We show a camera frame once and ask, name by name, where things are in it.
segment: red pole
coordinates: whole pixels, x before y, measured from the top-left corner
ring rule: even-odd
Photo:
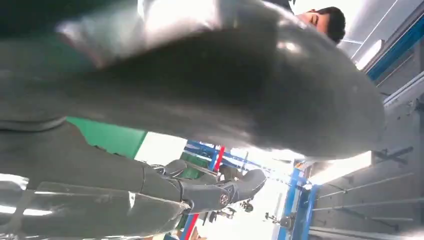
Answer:
[[[215,168],[214,168],[215,171],[217,172],[220,169],[220,164],[221,164],[221,161],[223,160],[224,153],[225,153],[225,146],[221,146],[221,149],[219,150],[218,158],[216,159]]]
[[[215,163],[215,167],[214,167],[214,169],[216,171],[218,171],[220,169],[220,164],[221,164],[221,161],[223,160],[224,152],[225,152],[225,146],[221,146],[221,149],[219,150],[218,158],[216,159],[216,163]],[[192,221],[191,221],[191,223],[190,223],[190,225],[187,229],[187,232],[185,233],[184,240],[190,240],[190,237],[192,236],[193,229],[195,229],[195,225],[196,225],[196,221],[197,221],[198,217],[199,217],[198,213],[193,214],[193,219],[192,219]]]
[[[190,237],[192,236],[193,229],[195,229],[196,221],[199,218],[199,214],[193,215],[193,220],[191,221],[190,227],[188,228],[187,234],[185,235],[184,240],[190,240]]]

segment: dark hair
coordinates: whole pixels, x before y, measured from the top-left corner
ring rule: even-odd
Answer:
[[[343,12],[335,6],[331,6],[317,10],[316,13],[329,15],[327,36],[336,44],[340,43],[346,34],[346,18]]]

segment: ceiling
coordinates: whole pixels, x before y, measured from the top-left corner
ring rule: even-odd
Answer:
[[[387,40],[424,0],[296,0],[295,14],[338,7],[346,17],[345,39],[339,44],[357,62],[378,40]]]

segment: blue metal beam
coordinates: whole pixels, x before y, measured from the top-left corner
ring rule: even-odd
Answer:
[[[295,202],[296,186],[298,185],[298,178],[300,170],[295,168],[291,174],[290,185],[287,191],[287,197],[285,198],[284,211],[281,217],[289,216],[292,213],[293,204]],[[286,240],[287,230],[284,227],[280,227],[278,231],[277,240]]]
[[[309,200],[307,202],[306,219],[303,224],[302,238],[301,240],[309,239],[309,228],[312,222],[312,210],[314,209],[315,198],[317,197],[318,185],[313,185],[309,193]]]

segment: bright light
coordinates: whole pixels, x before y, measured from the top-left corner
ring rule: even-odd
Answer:
[[[363,57],[356,63],[356,67],[359,70],[362,70],[365,68],[365,66],[373,59],[377,53],[382,49],[383,46],[383,40],[378,40],[368,51],[363,55]]]
[[[12,182],[18,185],[20,189],[26,190],[28,178],[18,175],[0,173],[0,182]]]
[[[2,214],[14,214],[15,211],[16,211],[16,207],[0,205],[0,213]],[[45,216],[52,213],[53,213],[52,211],[37,210],[37,209],[25,209],[25,211],[23,211],[23,215],[27,215],[27,216]]]
[[[274,158],[281,159],[281,160],[301,160],[305,159],[305,156],[294,152],[290,149],[283,149],[283,150],[272,150],[272,154]]]
[[[322,185],[332,180],[343,177],[371,165],[371,151],[364,152],[354,157],[334,160],[330,167],[312,176],[309,181],[316,185]]]

